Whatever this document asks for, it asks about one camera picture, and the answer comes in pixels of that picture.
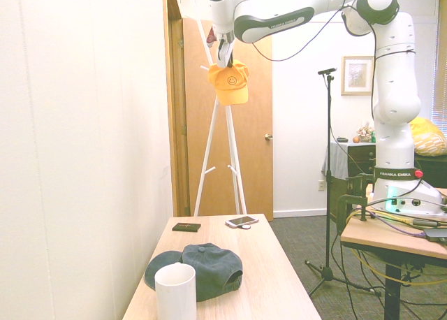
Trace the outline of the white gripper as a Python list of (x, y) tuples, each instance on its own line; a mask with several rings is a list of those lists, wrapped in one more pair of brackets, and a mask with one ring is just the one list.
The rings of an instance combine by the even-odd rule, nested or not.
[(233, 42), (221, 39), (217, 48), (217, 66), (231, 68), (233, 66)]

